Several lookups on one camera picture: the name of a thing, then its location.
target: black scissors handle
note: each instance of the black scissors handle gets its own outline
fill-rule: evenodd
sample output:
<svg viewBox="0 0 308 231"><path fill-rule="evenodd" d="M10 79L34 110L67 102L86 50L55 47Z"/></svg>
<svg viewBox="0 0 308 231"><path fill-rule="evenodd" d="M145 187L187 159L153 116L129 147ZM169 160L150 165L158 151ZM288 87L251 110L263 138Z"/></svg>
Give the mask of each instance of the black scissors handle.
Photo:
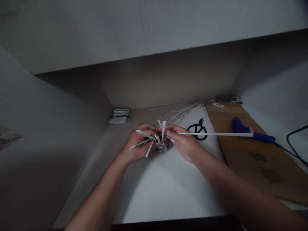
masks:
<svg viewBox="0 0 308 231"><path fill-rule="evenodd" d="M193 124L193 125L189 126L189 127L187 128L187 130L189 131L189 129L192 128L192 127L195 127L195 132L194 132L194 133L200 133L202 130L204 130L204 133L207 133L205 127L203 126L203 118L201 118L201 119L199 120L199 123L198 123L198 124ZM197 140L200 140L200 141L205 140L205 139L208 137L207 135L205 135L203 138L199 138L198 135L193 135L193 136L196 137L196 139L197 139Z"/></svg>

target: right hand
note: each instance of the right hand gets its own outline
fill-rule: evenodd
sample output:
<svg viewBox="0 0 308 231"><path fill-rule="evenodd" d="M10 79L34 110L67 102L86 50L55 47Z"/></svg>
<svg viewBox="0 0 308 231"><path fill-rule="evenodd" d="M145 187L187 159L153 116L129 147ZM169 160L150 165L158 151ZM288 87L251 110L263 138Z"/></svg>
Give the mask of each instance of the right hand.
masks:
<svg viewBox="0 0 308 231"><path fill-rule="evenodd" d="M166 135L175 140L174 145L185 160L193 163L204 153L208 153L192 135L178 133L189 133L189 131L176 125L166 125Z"/></svg>

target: black cable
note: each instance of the black cable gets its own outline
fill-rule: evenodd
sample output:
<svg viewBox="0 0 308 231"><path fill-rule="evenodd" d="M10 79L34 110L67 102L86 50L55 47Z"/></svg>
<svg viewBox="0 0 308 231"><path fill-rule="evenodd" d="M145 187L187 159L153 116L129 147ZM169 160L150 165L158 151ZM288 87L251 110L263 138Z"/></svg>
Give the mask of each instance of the black cable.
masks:
<svg viewBox="0 0 308 231"><path fill-rule="evenodd" d="M289 141L290 135L292 135L292 134L294 134L294 133L297 133L297 132L300 132L300 131L302 131L302 130L304 130L304 129L306 129L306 128L308 128L308 125L306 125L306 126L300 128L300 129L297 129L297 130L295 130L294 132L291 132L291 133L289 133L289 134L286 136L287 142L288 142L289 146L292 148L292 150L293 150L293 152L294 152L295 154L294 154L294 153L291 153L290 151L288 151L287 149L285 149L284 147L282 147L280 144L277 144L276 142L275 142L275 145L277 145L278 147L282 148L282 149L285 150L286 152L290 153L292 156L295 156L295 157L298 158L304 165L306 165L306 166L308 167L308 162L305 161L305 160L303 160L303 159L299 156L299 154L295 151L295 149L293 148L293 146L291 145L291 143L290 143L290 141Z"/></svg>

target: cardboard sheet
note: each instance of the cardboard sheet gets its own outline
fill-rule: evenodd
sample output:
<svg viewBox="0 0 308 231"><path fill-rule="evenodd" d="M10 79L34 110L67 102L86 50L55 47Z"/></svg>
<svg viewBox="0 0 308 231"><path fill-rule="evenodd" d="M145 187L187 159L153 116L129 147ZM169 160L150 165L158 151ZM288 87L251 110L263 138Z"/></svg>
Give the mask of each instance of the cardboard sheet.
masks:
<svg viewBox="0 0 308 231"><path fill-rule="evenodd" d="M206 103L216 133L231 133L232 120L238 117L256 132L265 131L240 104ZM308 205L308 175L281 148L250 137L219 136L228 165L250 183L277 198Z"/></svg>

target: rolled paper stick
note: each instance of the rolled paper stick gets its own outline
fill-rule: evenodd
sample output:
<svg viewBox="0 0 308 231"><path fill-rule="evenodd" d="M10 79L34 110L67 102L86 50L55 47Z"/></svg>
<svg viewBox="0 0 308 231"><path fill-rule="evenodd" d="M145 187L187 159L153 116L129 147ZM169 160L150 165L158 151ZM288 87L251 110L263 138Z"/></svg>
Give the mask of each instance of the rolled paper stick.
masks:
<svg viewBox="0 0 308 231"><path fill-rule="evenodd" d="M151 143L151 145L150 145L150 147L149 147L149 149L148 149L148 152L147 152L147 154L145 155L146 158L148 157L148 155L149 155L149 153L150 153L150 151L151 151L153 142L154 142L154 141L152 141L152 143Z"/></svg>

